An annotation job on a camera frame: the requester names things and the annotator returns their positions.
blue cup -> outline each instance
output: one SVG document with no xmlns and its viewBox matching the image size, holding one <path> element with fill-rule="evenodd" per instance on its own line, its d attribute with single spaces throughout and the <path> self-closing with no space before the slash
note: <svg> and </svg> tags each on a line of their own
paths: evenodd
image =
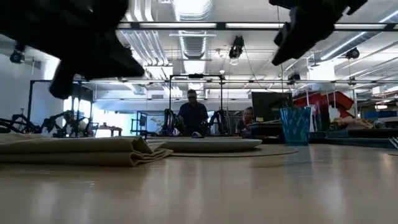
<svg viewBox="0 0 398 224">
<path fill-rule="evenodd" d="M 311 107 L 281 108 L 280 117 L 287 144 L 308 144 Z"/>
</svg>

folded napkin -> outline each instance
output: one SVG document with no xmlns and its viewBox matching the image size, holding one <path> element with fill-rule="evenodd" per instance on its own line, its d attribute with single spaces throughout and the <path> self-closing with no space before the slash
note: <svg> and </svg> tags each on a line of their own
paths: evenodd
<svg viewBox="0 0 398 224">
<path fill-rule="evenodd" d="M 0 162 L 134 167 L 173 153 L 141 137 L 49 138 L 0 134 Z"/>
</svg>

white plate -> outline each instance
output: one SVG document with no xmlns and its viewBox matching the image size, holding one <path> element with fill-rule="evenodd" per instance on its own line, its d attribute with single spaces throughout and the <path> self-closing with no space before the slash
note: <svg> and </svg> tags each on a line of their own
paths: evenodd
<svg viewBox="0 0 398 224">
<path fill-rule="evenodd" d="M 148 143 L 165 142 L 166 149 L 178 152 L 225 152 L 244 151 L 252 149 L 261 144 L 257 139 L 231 139 L 231 138 L 163 138 L 148 139 Z"/>
</svg>

man in blue shirt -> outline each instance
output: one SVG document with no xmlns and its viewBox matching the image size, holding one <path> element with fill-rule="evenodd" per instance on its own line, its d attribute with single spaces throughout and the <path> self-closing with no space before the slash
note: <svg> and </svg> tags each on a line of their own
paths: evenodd
<svg viewBox="0 0 398 224">
<path fill-rule="evenodd" d="M 202 124 L 207 124 L 207 109 L 205 105 L 197 101 L 195 90 L 188 90 L 188 103 L 180 107 L 178 117 L 183 123 L 184 135 L 191 135 L 194 131 L 202 135 L 206 134 L 208 128 Z"/>
</svg>

wooden table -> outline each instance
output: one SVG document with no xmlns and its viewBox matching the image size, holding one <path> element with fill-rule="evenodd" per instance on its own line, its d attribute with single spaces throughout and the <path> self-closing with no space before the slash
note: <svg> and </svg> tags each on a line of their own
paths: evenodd
<svg viewBox="0 0 398 224">
<path fill-rule="evenodd" d="M 122 136 L 122 129 L 114 126 L 100 126 L 98 127 L 98 130 L 110 130 L 111 131 L 111 137 L 113 137 L 113 133 L 115 131 L 119 131 L 119 136 Z"/>
<path fill-rule="evenodd" d="M 385 152 L 311 145 L 277 163 L 170 157 L 138 168 L 0 164 L 0 220 L 398 223 L 398 157 Z"/>
</svg>

